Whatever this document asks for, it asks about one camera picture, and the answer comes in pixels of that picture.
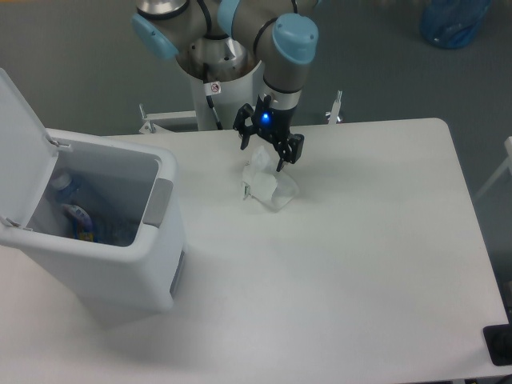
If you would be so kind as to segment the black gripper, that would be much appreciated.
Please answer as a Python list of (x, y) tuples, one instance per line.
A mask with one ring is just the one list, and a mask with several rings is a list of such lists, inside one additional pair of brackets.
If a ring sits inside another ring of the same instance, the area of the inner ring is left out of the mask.
[(297, 107), (275, 109), (266, 102), (268, 98), (258, 97), (255, 110), (248, 103), (242, 105), (235, 116), (233, 129), (241, 139), (241, 150), (247, 148), (253, 134), (272, 143), (279, 156), (276, 171), (280, 172), (286, 163), (295, 164), (300, 159), (305, 137), (302, 134), (290, 134), (291, 121)]

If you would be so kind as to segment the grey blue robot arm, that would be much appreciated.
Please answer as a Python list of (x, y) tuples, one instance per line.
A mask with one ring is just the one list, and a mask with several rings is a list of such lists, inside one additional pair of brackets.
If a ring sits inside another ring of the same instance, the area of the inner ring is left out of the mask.
[(240, 106), (233, 128), (246, 148), (257, 135), (279, 156), (300, 159), (304, 143), (290, 125), (314, 60), (316, 1), (137, 1), (134, 32), (156, 57), (176, 59), (203, 82), (233, 81), (263, 64), (254, 106)]

